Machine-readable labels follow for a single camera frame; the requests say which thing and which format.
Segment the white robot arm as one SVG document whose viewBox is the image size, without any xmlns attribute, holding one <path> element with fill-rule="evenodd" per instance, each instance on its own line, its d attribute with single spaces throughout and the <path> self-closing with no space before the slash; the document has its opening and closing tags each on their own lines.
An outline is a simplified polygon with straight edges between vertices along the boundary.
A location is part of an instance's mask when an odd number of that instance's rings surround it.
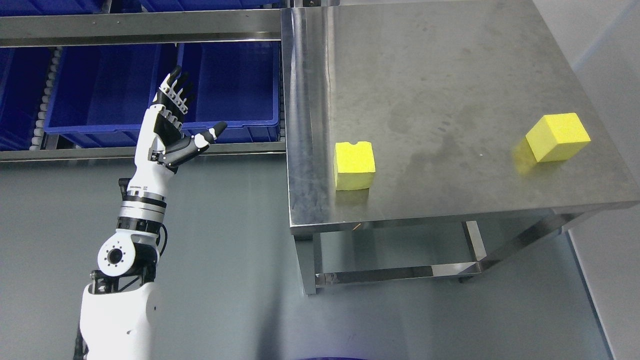
<svg viewBox="0 0 640 360">
<path fill-rule="evenodd" d="M 114 234 L 99 248 L 82 292 L 75 360 L 151 360 L 160 313 L 156 284 L 167 180 L 121 178 Z"/>
</svg>

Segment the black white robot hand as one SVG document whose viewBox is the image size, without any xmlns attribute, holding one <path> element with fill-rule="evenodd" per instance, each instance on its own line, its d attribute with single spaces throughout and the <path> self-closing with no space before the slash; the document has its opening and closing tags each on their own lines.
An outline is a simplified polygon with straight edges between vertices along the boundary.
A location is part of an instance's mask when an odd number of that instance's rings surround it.
<svg viewBox="0 0 640 360">
<path fill-rule="evenodd" d="M 188 73 L 176 66 L 160 82 L 144 112 L 135 146 L 131 185 L 151 188 L 167 182 L 178 168 L 208 150 L 227 129 L 226 121 L 195 135 L 182 127 L 195 99 Z"/>
</svg>

